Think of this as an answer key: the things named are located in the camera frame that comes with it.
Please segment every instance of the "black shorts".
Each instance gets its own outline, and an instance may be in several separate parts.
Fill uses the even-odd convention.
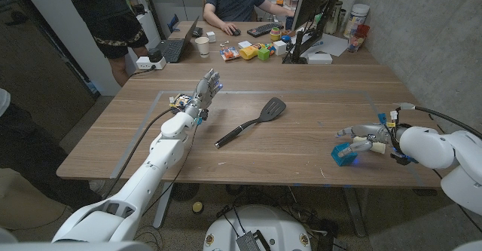
[[[133,12],[88,26],[97,47],[108,59],[124,57],[127,47],[143,47],[149,40]]]

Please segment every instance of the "dark t-shirt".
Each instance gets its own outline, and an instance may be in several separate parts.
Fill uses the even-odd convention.
[[[130,11],[126,0],[72,0],[87,26]]]
[[[206,0],[216,7],[215,14],[223,21],[251,21],[253,9],[265,0]]]

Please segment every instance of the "white cup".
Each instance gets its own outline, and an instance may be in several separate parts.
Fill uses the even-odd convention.
[[[196,38],[197,49],[201,53],[201,58],[209,57],[209,38],[199,37]]]

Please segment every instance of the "concrete wall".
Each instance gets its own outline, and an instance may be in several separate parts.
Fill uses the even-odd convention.
[[[371,7],[366,46],[375,59],[425,107],[482,130],[482,0],[355,3]]]

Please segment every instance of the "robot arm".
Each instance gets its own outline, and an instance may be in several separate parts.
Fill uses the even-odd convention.
[[[91,243],[132,240],[142,214],[164,173],[182,159],[186,130],[207,118],[212,98],[222,89],[219,73],[211,69],[197,85],[185,112],[166,121],[151,143],[150,154],[141,167],[115,195],[80,208],[60,227],[52,242],[78,240]]]
[[[392,117],[393,127],[385,124],[360,124],[340,130],[335,136],[346,134],[366,137],[338,153],[342,158],[351,152],[369,150],[373,142],[391,145],[391,154],[398,163],[420,163],[430,169],[457,166],[441,180],[445,194],[456,203],[482,215],[482,139],[468,131],[438,134],[427,127],[399,124]]]

